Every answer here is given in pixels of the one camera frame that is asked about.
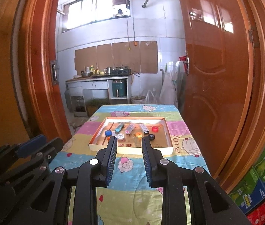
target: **red bottle cap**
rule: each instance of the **red bottle cap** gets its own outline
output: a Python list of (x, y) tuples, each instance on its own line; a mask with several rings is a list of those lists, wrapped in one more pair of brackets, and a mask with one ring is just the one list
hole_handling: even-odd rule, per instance
[(152, 132), (158, 132), (159, 131), (159, 128), (158, 128), (158, 126), (153, 126), (152, 128), (151, 128), (151, 130), (152, 130)]

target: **teal appliance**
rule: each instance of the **teal appliance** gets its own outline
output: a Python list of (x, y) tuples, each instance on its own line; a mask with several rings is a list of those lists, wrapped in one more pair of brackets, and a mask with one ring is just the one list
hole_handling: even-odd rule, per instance
[(127, 96), (126, 80), (113, 80), (112, 81), (112, 95), (114, 97)]

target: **plant pot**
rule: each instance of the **plant pot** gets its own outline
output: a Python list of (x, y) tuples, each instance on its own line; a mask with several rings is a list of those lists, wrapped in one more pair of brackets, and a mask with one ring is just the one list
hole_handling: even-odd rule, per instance
[(86, 107), (86, 112), (87, 112), (89, 117), (91, 117), (97, 110), (98, 110), (97, 106), (87, 106)]

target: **tablecloth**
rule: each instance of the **tablecloth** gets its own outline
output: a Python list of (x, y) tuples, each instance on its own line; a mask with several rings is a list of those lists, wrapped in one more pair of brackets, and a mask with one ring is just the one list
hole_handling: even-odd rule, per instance
[[(173, 154), (165, 158), (178, 166), (194, 169), (201, 166), (208, 171), (201, 152), (179, 111), (172, 105), (104, 105), (65, 144), (50, 164), (50, 169), (81, 166), (96, 156), (89, 141), (105, 117), (165, 117), (174, 143)], [(69, 210), (72, 224), (73, 198)], [(163, 188), (149, 187), (142, 155), (117, 154), (112, 181), (108, 188), (97, 188), (99, 225), (156, 225), (161, 224)], [(190, 208), (185, 192), (188, 223)]]

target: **door hinge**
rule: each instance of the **door hinge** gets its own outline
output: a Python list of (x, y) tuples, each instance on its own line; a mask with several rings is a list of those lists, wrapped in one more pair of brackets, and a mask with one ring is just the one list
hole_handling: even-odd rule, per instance
[(258, 30), (255, 26), (251, 26), (250, 30), (248, 30), (249, 41), (252, 44), (253, 48), (260, 47), (259, 35)]

